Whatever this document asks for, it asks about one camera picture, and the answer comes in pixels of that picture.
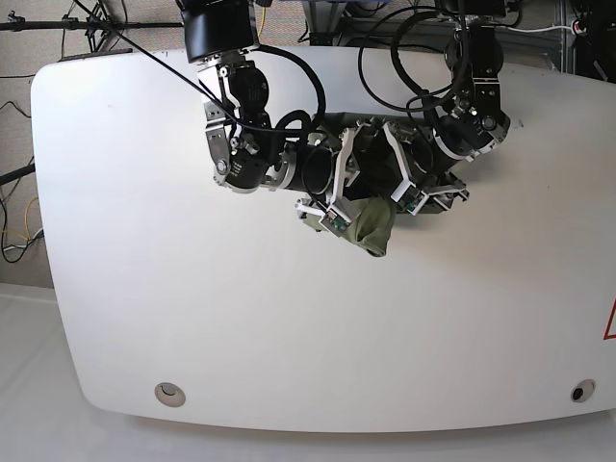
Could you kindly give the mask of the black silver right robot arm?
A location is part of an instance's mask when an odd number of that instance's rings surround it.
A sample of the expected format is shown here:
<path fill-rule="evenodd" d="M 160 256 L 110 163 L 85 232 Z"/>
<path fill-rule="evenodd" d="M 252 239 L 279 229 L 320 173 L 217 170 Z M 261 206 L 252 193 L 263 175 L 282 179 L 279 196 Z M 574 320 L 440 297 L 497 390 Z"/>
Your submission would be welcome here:
<path fill-rule="evenodd" d="M 251 1 L 181 1 L 178 7 L 188 60 L 202 67 L 198 84 L 205 92 L 205 135 L 215 182 L 235 193 L 271 188 L 318 200 L 331 196 L 339 152 L 333 139 L 342 127 L 339 116 L 327 110 L 313 68 L 293 53 L 260 43 Z M 270 83 L 247 58 L 252 50 L 302 69 L 316 91 L 314 114 L 296 109 L 271 121 Z"/>

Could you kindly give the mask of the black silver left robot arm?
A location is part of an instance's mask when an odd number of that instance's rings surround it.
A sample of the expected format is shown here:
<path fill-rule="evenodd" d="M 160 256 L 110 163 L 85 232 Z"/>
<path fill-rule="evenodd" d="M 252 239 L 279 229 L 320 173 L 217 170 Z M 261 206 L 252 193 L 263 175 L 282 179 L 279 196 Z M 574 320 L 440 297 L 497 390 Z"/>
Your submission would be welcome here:
<path fill-rule="evenodd" d="M 447 16 L 457 23 L 444 57 L 451 71 L 451 84 L 429 91 L 422 88 L 402 65 L 399 48 L 406 33 L 419 22 Z M 420 177 L 412 177 L 412 187 L 438 195 L 467 196 L 466 185 L 450 169 L 458 162 L 473 161 L 476 156 L 493 150 L 503 142 L 510 118 L 501 109 L 501 87 L 498 74 L 503 65 L 501 44 L 495 37 L 492 16 L 504 15 L 504 3 L 487 6 L 478 1 L 467 6 L 464 1 L 452 5 L 437 1 L 433 7 L 417 7 L 392 36 L 389 50 L 398 78 L 414 96 L 404 107 L 380 98 L 368 85 L 363 68 L 365 47 L 357 56 L 358 75 L 364 90 L 377 103 L 412 117 L 421 113 L 431 129 L 432 140 L 424 140 L 422 156 L 428 166 L 420 165 Z"/>

